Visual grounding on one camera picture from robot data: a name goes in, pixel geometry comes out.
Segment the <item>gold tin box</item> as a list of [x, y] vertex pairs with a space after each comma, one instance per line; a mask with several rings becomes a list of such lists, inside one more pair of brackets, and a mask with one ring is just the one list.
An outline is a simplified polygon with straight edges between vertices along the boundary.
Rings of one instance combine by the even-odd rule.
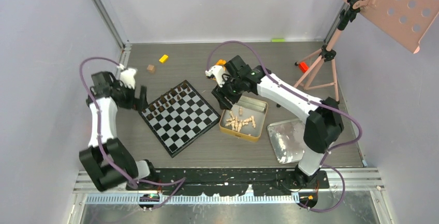
[[231, 110], [224, 110], [219, 122], [220, 131], [250, 142], [257, 142], [264, 129], [268, 103], [242, 96]]

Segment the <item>orange triangular plastic frame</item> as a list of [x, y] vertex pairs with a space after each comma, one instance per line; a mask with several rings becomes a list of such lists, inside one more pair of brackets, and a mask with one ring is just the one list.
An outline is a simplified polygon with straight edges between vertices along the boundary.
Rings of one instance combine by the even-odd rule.
[[217, 66], [222, 66], [224, 69], [226, 69], [226, 67], [225, 67], [225, 64], [227, 63], [227, 61], [226, 60], [224, 60], [224, 59], [219, 59], [215, 64], [217, 65]]

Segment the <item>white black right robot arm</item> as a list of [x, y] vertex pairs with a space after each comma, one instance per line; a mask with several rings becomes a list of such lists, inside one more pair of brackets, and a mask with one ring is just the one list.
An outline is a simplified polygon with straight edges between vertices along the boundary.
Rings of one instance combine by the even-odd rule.
[[244, 92], [249, 92], [272, 100], [298, 117], [304, 123], [305, 149], [292, 174], [293, 182], [302, 188], [316, 182], [325, 152], [344, 130], [335, 99], [310, 96], [282, 81], [263, 65], [251, 68], [238, 55], [223, 66], [206, 69], [205, 75], [216, 80], [212, 95], [222, 110], [230, 110]]

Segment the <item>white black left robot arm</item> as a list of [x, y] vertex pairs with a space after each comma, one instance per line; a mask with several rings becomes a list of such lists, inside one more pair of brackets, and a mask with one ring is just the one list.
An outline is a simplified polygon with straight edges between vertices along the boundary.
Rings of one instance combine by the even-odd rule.
[[141, 112], [147, 108], [147, 87], [142, 86], [139, 97], [135, 96], [136, 74], [136, 69], [128, 68], [118, 79], [109, 71], [91, 76], [93, 85], [86, 104], [92, 113], [92, 134], [79, 159], [101, 192], [128, 182], [129, 178], [139, 180], [147, 190], [154, 189], [159, 182], [152, 163], [147, 159], [136, 161], [117, 136], [118, 109]]

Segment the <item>black white chess board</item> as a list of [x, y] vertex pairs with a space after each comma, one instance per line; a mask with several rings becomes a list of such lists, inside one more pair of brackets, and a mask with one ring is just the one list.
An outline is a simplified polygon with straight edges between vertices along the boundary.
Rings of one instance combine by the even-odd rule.
[[221, 118], [187, 80], [165, 92], [139, 114], [172, 158]]

